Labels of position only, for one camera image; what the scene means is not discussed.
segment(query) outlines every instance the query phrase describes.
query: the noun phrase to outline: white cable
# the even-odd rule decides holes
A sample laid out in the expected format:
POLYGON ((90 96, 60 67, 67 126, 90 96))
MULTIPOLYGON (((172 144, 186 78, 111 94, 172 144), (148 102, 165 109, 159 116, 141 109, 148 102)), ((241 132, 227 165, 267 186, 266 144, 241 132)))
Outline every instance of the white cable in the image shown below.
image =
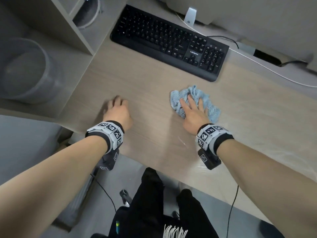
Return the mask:
MULTIPOLYGON (((193 30, 194 32, 197 32, 197 33, 199 33, 200 35, 206 37, 206 35, 200 33, 199 31, 195 30, 194 28, 192 28, 191 26, 189 26, 187 23, 185 23, 185 22, 180 18, 180 16, 179 16, 176 12, 175 12, 175 14, 176 14, 176 15, 178 16, 178 18, 179 18, 186 26, 188 26, 191 30, 193 30)), ((317 88, 317 86, 311 86, 311 85, 299 83, 299 82, 296 82, 296 81, 294 81, 294 80, 291 80, 291 79, 289 79, 289 78, 287 78, 287 77, 284 77, 283 75, 278 74, 277 72, 275 72, 275 71, 269 69, 268 67, 265 67, 263 64, 260 64, 259 62, 257 62, 257 61, 255 61, 255 60, 249 58, 248 56, 246 56, 246 55, 244 55, 244 54, 242 54, 242 53, 240 53, 240 52, 237 52, 236 50, 233 50, 232 48, 229 48, 229 49, 230 49, 231 51, 234 51, 234 52, 240 54, 241 56, 246 57, 247 59, 250 59, 251 61, 253 61, 253 62, 255 62, 255 63, 261 65, 262 67, 264 67, 264 68, 266 68, 267 70, 269 70, 269 71, 275 73, 276 75, 279 75, 280 77, 287 79, 288 81, 291 81, 291 82, 293 82, 293 83, 296 83, 296 84, 299 84, 299 85, 302 85, 302 86, 310 87, 310 88, 317 88)))
POLYGON ((100 0, 97 0, 97 3, 98 3, 97 4, 97 11, 96 11, 95 15, 93 16, 93 18, 88 23, 86 23, 85 25, 77 27, 78 29, 85 29, 86 27, 90 26, 96 20, 98 14, 100 12, 100 6, 101 6, 100 0))

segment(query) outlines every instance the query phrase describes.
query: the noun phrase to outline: forearm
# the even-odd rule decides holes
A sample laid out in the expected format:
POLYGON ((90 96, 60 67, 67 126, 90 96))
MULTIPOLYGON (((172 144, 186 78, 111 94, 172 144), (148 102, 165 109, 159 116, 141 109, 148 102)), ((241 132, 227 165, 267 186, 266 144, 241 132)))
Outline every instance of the forearm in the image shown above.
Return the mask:
POLYGON ((309 237, 316 232, 317 183, 235 140, 223 142, 217 154, 243 192, 284 235, 309 237))
POLYGON ((39 236, 79 192, 106 150, 103 138, 90 136, 1 185, 2 236, 39 236))

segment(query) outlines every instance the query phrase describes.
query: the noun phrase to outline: black cable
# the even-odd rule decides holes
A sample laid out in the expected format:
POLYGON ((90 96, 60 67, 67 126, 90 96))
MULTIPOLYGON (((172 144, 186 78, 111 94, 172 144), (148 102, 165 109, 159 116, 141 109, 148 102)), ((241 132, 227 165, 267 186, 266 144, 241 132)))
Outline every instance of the black cable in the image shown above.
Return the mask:
POLYGON ((99 184, 99 186, 103 189, 103 191, 106 193, 106 195, 109 197, 109 199, 111 200, 111 202, 112 202, 112 204, 113 204, 113 207, 114 207, 114 210, 115 210, 115 212, 117 213, 117 210, 116 210, 116 207, 115 207, 115 205, 114 205, 114 203, 113 203, 113 201, 112 201, 112 198, 108 195, 108 193, 106 192, 106 190, 102 187, 102 185, 98 182, 98 180, 97 180, 97 178, 96 178, 96 176, 94 176, 94 175, 92 175, 92 174, 90 174, 93 178, 94 178, 94 180, 97 182, 97 184, 99 184))
POLYGON ((236 196, 235 196, 235 199, 233 200, 233 203, 232 203, 232 206, 231 206, 231 209, 230 209, 230 213, 229 213, 229 218, 228 218, 228 227, 227 227, 227 238, 228 238, 228 232, 229 232, 229 222, 230 222, 230 216, 231 216, 231 212, 232 212, 233 204, 235 203, 236 198, 237 198, 237 195, 238 195, 238 191, 239 191, 239 186, 238 186, 238 188, 237 188, 236 196))
POLYGON ((304 64, 308 64, 308 63, 305 62, 305 61, 293 60, 293 61, 289 61, 289 62, 282 63, 282 64, 279 65, 279 67, 283 67, 283 66, 285 66, 285 65, 287 65, 287 64, 289 64, 289 63, 304 63, 304 64))
POLYGON ((207 36, 207 37, 223 37, 223 38, 226 38, 226 39, 231 40, 232 42, 234 42, 237 45, 238 49, 239 49, 239 46, 238 46, 237 42, 235 40, 231 39, 231 38, 228 38, 228 37, 225 37, 225 36, 207 36))

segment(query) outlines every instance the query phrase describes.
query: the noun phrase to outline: black pants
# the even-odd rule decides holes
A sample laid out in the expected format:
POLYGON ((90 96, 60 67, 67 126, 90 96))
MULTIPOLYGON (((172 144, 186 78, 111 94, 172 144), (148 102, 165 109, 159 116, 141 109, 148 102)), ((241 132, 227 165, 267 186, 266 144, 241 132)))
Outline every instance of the black pants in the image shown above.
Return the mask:
POLYGON ((164 216, 163 190, 164 185, 156 171, 147 168, 130 208, 120 208, 117 211, 109 232, 109 238, 161 238, 163 237, 164 225, 182 227, 184 230, 188 230, 186 238, 219 238, 200 202, 192 196, 189 189, 182 190, 176 197, 180 220, 164 216), (120 222, 118 236, 115 232, 116 221, 120 222))

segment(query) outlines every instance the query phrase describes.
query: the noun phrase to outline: leg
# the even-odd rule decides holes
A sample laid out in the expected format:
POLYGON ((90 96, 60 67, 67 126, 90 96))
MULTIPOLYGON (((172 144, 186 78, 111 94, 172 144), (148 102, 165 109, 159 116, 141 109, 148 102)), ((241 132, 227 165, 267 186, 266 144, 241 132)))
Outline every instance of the leg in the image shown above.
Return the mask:
POLYGON ((126 222, 123 224, 122 237, 131 235, 142 237, 143 234, 161 232, 164 227, 163 190, 164 185, 156 171, 147 168, 132 200, 126 222))
POLYGON ((176 200, 179 219, 183 228, 188 230, 188 237, 219 238, 200 202, 193 197, 189 189, 183 189, 176 200))

